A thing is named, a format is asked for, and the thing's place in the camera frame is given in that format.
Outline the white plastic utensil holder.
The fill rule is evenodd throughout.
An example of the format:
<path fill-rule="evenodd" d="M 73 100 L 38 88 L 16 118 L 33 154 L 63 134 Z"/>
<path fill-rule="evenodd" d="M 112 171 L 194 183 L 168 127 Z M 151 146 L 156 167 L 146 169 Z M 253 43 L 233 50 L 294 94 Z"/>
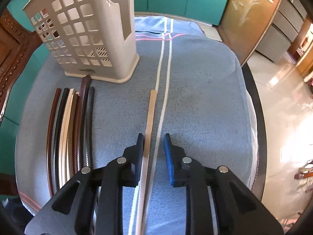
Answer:
<path fill-rule="evenodd" d="M 24 12 L 66 75 L 118 84 L 132 77 L 134 0 L 29 0 Z"/>

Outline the cream white chopstick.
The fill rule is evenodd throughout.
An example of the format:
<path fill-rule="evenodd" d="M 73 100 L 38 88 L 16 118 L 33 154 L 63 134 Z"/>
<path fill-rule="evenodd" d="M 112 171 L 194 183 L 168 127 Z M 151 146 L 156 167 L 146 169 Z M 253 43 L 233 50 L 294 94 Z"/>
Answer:
<path fill-rule="evenodd" d="M 70 89 L 68 97 L 66 99 L 66 105 L 62 120 L 62 127 L 60 131 L 60 143 L 59 143 L 59 167 L 58 167 L 58 177 L 59 177 L 59 186 L 63 187 L 73 176 L 73 160 L 72 160 L 72 143 L 70 137 L 72 136 L 73 125 L 72 120 L 74 113 L 72 111 L 73 99 L 74 99 L 75 90 Z"/>

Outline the carved wooden chair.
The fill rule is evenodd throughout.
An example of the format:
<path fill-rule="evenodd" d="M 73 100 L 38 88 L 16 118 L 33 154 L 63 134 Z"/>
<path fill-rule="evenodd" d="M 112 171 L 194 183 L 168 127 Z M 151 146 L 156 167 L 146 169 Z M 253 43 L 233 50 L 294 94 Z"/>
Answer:
<path fill-rule="evenodd" d="M 28 31 L 8 9 L 4 10 L 1 15 L 1 119 L 14 83 L 41 44 L 42 40 L 35 31 Z"/>

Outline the grey refrigerator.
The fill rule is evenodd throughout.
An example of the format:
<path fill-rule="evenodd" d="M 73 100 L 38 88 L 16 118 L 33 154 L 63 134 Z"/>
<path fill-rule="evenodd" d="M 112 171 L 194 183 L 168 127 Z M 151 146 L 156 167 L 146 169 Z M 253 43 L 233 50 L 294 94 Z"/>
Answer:
<path fill-rule="evenodd" d="M 306 16 L 300 0 L 282 0 L 256 50 L 274 63 L 278 62 L 298 36 Z"/>

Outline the tan chopstick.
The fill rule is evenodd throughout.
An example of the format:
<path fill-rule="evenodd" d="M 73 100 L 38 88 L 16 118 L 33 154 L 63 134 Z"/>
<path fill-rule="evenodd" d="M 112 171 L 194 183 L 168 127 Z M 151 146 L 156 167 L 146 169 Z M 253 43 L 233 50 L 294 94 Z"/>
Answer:
<path fill-rule="evenodd" d="M 73 165 L 73 129 L 74 118 L 76 112 L 77 94 L 74 92 L 72 98 L 71 112 L 69 117 L 68 135 L 67 135 L 67 161 L 66 161 L 66 181 L 69 181 L 74 176 Z"/>

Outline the beige wooden chopstick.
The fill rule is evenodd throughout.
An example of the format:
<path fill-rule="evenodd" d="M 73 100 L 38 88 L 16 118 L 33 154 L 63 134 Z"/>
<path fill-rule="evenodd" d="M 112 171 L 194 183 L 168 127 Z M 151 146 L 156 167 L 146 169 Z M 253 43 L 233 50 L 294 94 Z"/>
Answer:
<path fill-rule="evenodd" d="M 144 135 L 144 152 L 142 158 L 141 179 L 138 194 L 137 217 L 135 234 L 142 234 L 142 220 L 145 202 L 145 190 L 148 177 L 148 162 L 150 156 L 151 135 L 153 129 L 154 110 L 157 100 L 157 91 L 150 91 L 150 101 L 148 105 L 148 117 L 146 122 L 146 130 Z"/>

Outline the dark brown chopstick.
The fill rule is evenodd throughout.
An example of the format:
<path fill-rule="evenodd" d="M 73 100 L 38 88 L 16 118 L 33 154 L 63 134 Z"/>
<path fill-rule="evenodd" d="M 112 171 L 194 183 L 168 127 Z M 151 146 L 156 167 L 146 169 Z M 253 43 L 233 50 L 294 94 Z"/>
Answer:
<path fill-rule="evenodd" d="M 82 79 L 80 91 L 78 93 L 73 136 L 73 163 L 75 174 L 82 168 L 83 165 L 84 116 L 90 84 L 91 76 L 87 75 Z"/>

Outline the reddish brown chopstick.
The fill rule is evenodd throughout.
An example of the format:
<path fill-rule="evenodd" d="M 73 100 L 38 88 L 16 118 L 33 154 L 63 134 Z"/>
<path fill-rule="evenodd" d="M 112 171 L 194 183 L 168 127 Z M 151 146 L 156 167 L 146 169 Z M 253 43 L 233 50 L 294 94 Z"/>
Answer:
<path fill-rule="evenodd" d="M 54 121 L 56 115 L 56 109 L 60 97 L 61 89 L 56 88 L 54 99 L 52 102 L 52 107 L 49 116 L 48 130 L 47 130 L 47 139 L 46 139 L 46 169 L 47 169 L 47 181 L 50 197 L 53 196 L 53 187 L 52 187 L 52 171 L 51 171 L 51 148 L 52 148 L 52 134 L 54 128 Z"/>

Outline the etched glass sliding door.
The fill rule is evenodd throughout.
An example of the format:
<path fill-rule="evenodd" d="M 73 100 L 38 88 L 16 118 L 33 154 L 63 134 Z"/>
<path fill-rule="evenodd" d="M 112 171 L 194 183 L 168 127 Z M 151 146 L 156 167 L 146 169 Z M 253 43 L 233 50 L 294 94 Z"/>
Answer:
<path fill-rule="evenodd" d="M 268 31 L 281 1 L 228 0 L 217 30 L 241 65 Z"/>

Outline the dark grey textured chopstick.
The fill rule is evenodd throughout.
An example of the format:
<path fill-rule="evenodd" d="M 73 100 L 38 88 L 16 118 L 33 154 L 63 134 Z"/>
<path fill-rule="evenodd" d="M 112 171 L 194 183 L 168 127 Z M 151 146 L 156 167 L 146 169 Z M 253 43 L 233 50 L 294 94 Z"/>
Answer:
<path fill-rule="evenodd" d="M 84 166 L 90 167 L 93 169 L 93 161 L 92 161 L 92 118 L 93 118 L 93 104 L 94 104 L 94 93 L 95 88 L 90 87 L 87 103 L 86 103 L 86 111 L 85 111 L 85 122 L 84 122 Z"/>

